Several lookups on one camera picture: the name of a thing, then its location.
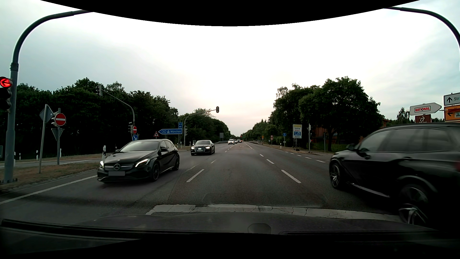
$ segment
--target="traffic light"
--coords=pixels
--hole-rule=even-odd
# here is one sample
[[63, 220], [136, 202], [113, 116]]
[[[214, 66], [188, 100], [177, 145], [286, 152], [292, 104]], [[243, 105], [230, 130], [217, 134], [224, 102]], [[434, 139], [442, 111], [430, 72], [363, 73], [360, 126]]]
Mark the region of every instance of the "traffic light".
[[11, 85], [12, 81], [6, 77], [0, 77], [0, 109], [8, 110], [11, 107]]

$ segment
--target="car window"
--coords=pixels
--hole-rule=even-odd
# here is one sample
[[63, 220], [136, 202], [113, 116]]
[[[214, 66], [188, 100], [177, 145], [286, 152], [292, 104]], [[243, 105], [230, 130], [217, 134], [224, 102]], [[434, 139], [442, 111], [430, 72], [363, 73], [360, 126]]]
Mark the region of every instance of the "car window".
[[394, 129], [391, 135], [385, 140], [379, 151], [382, 152], [406, 152], [411, 145], [410, 140], [420, 129]]
[[383, 140], [388, 136], [390, 130], [380, 131], [368, 136], [359, 145], [359, 150], [364, 152], [375, 152], [378, 150]]
[[447, 136], [447, 132], [440, 129], [427, 129], [426, 151], [450, 150], [452, 142]]

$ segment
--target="red traffic light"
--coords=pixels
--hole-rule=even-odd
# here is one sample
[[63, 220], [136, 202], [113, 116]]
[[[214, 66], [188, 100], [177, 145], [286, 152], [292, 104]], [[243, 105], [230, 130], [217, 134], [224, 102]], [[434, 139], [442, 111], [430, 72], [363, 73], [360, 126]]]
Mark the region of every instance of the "red traffic light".
[[2, 87], [8, 88], [8, 87], [10, 87], [11, 85], [13, 85], [13, 83], [11, 82], [11, 80], [10, 80], [9, 78], [0, 77], [0, 85], [1, 85]]

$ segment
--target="grass median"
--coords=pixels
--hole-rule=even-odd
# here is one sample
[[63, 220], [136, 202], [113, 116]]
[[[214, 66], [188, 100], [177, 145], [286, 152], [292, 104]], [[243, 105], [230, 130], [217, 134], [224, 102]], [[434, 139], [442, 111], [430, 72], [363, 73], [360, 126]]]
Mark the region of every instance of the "grass median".
[[[71, 163], [65, 165], [42, 165], [41, 173], [38, 173], [38, 166], [33, 167], [15, 167], [13, 178], [17, 182], [0, 185], [0, 191], [8, 190], [14, 187], [27, 185], [30, 183], [41, 182], [49, 179], [56, 179], [61, 176], [75, 174], [91, 169], [97, 169], [99, 161], [94, 163]], [[5, 169], [0, 170], [0, 179], [5, 178]]]

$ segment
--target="windshield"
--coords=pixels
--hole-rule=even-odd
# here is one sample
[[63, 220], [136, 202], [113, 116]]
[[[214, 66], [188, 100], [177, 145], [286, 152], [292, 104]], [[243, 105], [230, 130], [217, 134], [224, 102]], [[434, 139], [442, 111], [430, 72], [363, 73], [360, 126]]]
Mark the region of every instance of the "windshield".
[[195, 143], [195, 145], [209, 145], [211, 142], [209, 140], [199, 140]]
[[120, 152], [155, 151], [158, 150], [158, 141], [133, 141], [124, 146]]

